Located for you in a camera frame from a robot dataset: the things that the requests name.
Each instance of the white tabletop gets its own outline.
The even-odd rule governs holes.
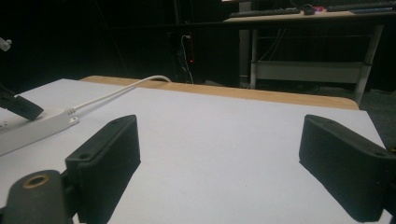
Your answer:
[[[69,107],[118,88],[64,79],[22,96]],[[0,206],[19,178],[62,172],[71,152],[130,114],[142,163],[110,223],[355,223],[299,163],[304,116],[334,119],[383,146],[364,111],[137,88],[82,108],[80,124],[0,157]],[[384,212],[380,223],[389,220]]]

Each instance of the cable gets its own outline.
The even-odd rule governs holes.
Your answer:
[[[191,74],[191,72],[190,72],[189,64],[187,63],[186,49],[184,48],[184,44],[183,44],[183,38],[184,38],[184,37],[190,39],[190,36],[189,36],[189,35],[183,35],[183,36],[181,37],[181,40],[180,40],[180,41],[181,41],[181,46],[183,47],[184,62],[186,63],[186,66],[187,66],[187,72],[190,74],[191,84],[194,84],[194,80],[192,79],[192,74]]]
[[[97,2],[96,0],[93,0],[93,2],[95,3],[97,12],[99,12],[99,17],[100,17],[100,19],[101,19],[103,25],[105,26],[105,28],[108,28],[105,15],[103,14],[102,9],[100,8],[98,2]],[[117,41],[116,41],[114,35],[113,35],[111,32],[110,32],[110,35],[109,35],[109,36],[110,36],[110,38],[111,38],[111,41],[113,42],[114,47],[116,48],[117,54],[118,54],[118,56],[119,56],[119,58],[120,58],[120,62],[121,62],[121,64],[122,64],[122,67],[123,67],[123,69],[125,70],[125,73],[129,76],[130,74],[129,74],[129,72],[128,72],[128,68],[127,68],[127,66],[126,66],[126,63],[125,63],[125,61],[124,61],[123,58],[122,58],[122,55],[121,55],[121,52],[120,52],[120,48],[119,48],[119,44],[117,44]]]
[[[270,58],[268,59],[268,61],[271,61],[272,57],[274,56],[274,53],[275,53],[276,50],[277,50],[277,47],[278,47],[279,44],[280,44],[280,41],[282,41],[283,36],[285,35],[286,31],[287,31],[287,29],[285,28],[285,29],[283,30],[283,33],[282,33],[282,35],[280,36],[279,40],[277,41],[277,44],[276,44],[276,46],[275,46],[275,48],[274,48],[274,50],[273,50],[273,52],[272,52]]]
[[[279,37],[280,37],[280,32],[282,31],[282,29],[278,29],[277,30],[277,35],[276,35],[276,39],[275,39],[275,41],[274,41],[274,43],[271,45],[271,47],[267,50],[267,52],[265,52],[263,55],[262,55],[262,57],[259,59],[259,61],[261,61],[270,51],[271,51],[271,49],[274,47],[274,45],[276,44],[276,42],[277,42],[277,40],[279,39]]]
[[[68,112],[69,115],[72,115],[72,114],[76,113],[77,110],[81,109],[82,107],[85,107],[85,106],[87,106],[87,105],[94,104],[94,103],[96,103],[96,102],[98,102],[98,101],[102,101],[102,100],[104,100],[104,99],[106,99],[106,98],[108,98],[108,97],[110,97],[110,96],[116,95],[116,94],[118,94],[118,93],[120,93],[120,92],[122,92],[122,91],[127,91],[127,90],[131,89],[132,87],[134,87],[134,86],[136,86],[136,85],[138,85],[138,84],[140,84],[140,83],[142,83],[142,82],[145,82],[145,81],[148,81],[148,80],[152,80],[152,79],[157,79],[157,78],[164,79],[164,80],[166,80],[167,82],[172,82],[168,77],[164,77],[164,76],[147,77],[147,78],[144,78],[144,79],[142,79],[142,80],[140,80],[140,81],[137,81],[137,82],[135,82],[135,83],[132,83],[132,84],[130,84],[130,85],[124,87],[124,88],[121,88],[121,89],[119,89],[119,90],[117,90],[117,91],[113,91],[113,92],[111,92],[111,93],[108,94],[108,95],[99,97],[99,98],[97,98],[97,99],[95,99],[95,100],[91,100],[91,101],[86,102],[86,103],[84,103],[84,104],[82,104],[82,105],[78,105],[78,106],[75,106],[75,107],[68,108],[68,109],[67,109],[67,112]]]
[[[290,3],[291,3],[292,5],[294,5],[295,7],[297,7],[297,8],[298,8],[298,6],[297,6],[295,3],[293,3],[293,1],[292,1],[292,0],[290,0]]]

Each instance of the power cord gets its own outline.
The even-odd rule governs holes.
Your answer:
[[[184,43],[183,43],[183,39],[184,39],[184,38],[190,39],[191,37],[190,37],[189,35],[183,35],[183,36],[181,37],[180,42],[181,42],[181,47],[183,47],[184,62],[186,63],[186,68],[187,68],[186,70],[187,70],[187,72],[188,72],[189,75],[190,75],[191,84],[194,84],[194,80],[192,79],[192,74],[191,74],[191,72],[190,72],[189,64],[187,63],[186,49],[184,48]]]
[[[278,29],[275,41],[273,42],[273,44],[271,45],[271,47],[260,57],[259,61],[262,61],[262,59],[263,59],[265,56],[267,56],[267,54],[269,54],[269,53],[271,52],[272,49],[274,49],[273,52],[271,53],[271,55],[270,55],[268,61],[271,61],[271,60],[272,60],[272,57],[274,56],[274,53],[276,52],[277,47],[279,46],[280,42],[282,41],[283,36],[285,35],[286,31],[287,31],[286,28],[283,29],[283,31],[282,31],[281,28]]]
[[[72,115],[72,114],[76,113],[76,111],[80,110],[82,107],[85,107],[85,106],[87,106],[87,105],[91,105],[91,104],[94,104],[94,103],[96,103],[96,102],[105,100],[105,99],[108,98],[108,97],[111,97],[111,96],[116,95],[116,94],[118,94],[118,93],[120,93],[120,92],[123,92],[123,91],[127,91],[127,90],[131,89],[132,87],[135,87],[136,85],[138,85],[138,84],[140,84],[140,83],[143,83],[143,82],[145,82],[145,81],[152,80],[152,79],[163,79],[163,80],[165,80],[165,81],[167,81],[167,82],[172,82],[171,79],[169,79],[168,77],[164,77],[164,76],[147,77],[147,78],[144,78],[144,79],[142,79],[142,80],[140,80],[140,81],[137,81],[137,82],[135,82],[135,83],[132,83],[132,84],[130,84],[130,85],[124,87],[124,88],[121,88],[121,89],[119,89],[119,90],[117,90],[117,91],[113,91],[113,92],[111,92],[111,93],[108,94],[108,95],[99,97],[99,98],[97,98],[97,99],[91,100],[91,101],[89,101],[89,102],[86,102],[86,103],[84,103],[84,104],[81,104],[81,105],[78,105],[78,106],[75,106],[75,107],[67,108],[67,109],[66,109],[66,110],[67,110],[67,114],[68,114],[68,115]]]

